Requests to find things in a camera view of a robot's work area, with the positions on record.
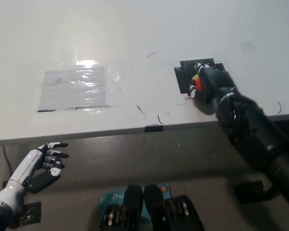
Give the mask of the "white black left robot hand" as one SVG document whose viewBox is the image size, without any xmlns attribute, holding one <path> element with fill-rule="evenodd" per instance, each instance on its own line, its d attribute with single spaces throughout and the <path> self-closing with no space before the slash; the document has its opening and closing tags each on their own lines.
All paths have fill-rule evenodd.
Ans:
<svg viewBox="0 0 289 231">
<path fill-rule="evenodd" d="M 31 150 L 18 165 L 8 183 L 16 183 L 30 193 L 38 193 L 61 177 L 63 158 L 69 155 L 56 148 L 67 147 L 64 142 L 50 142 Z"/>
</svg>

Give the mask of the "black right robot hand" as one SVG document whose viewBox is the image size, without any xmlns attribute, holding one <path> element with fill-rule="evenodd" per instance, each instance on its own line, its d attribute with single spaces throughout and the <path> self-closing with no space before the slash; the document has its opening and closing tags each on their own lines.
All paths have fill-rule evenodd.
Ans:
<svg viewBox="0 0 289 231">
<path fill-rule="evenodd" d="M 227 71 L 200 62 L 195 64 L 195 70 L 187 94 L 196 102 L 209 104 L 213 99 L 220 101 L 223 96 L 238 92 Z"/>
</svg>

